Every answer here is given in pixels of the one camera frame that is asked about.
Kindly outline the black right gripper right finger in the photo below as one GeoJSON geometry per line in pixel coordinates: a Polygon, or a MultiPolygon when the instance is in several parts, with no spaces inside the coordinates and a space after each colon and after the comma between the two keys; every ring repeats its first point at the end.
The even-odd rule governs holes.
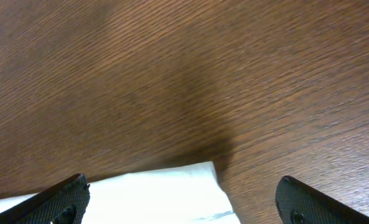
{"type": "Polygon", "coordinates": [[[284,224],[369,224],[369,217],[311,186],[285,175],[275,204],[284,224]]]}

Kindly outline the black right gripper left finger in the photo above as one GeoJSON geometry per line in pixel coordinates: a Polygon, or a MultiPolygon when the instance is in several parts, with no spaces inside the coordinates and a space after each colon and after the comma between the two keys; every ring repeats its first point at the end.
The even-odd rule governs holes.
{"type": "Polygon", "coordinates": [[[0,223],[81,224],[90,201],[84,174],[75,174],[0,213],[0,223]]]}

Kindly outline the white t-shirt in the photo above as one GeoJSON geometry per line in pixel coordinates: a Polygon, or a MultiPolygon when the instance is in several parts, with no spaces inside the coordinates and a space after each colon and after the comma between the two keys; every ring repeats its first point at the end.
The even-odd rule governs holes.
{"type": "MultiPolygon", "coordinates": [[[[212,162],[119,175],[89,183],[81,223],[239,224],[212,162]]],[[[36,194],[0,200],[0,213],[36,194]]]]}

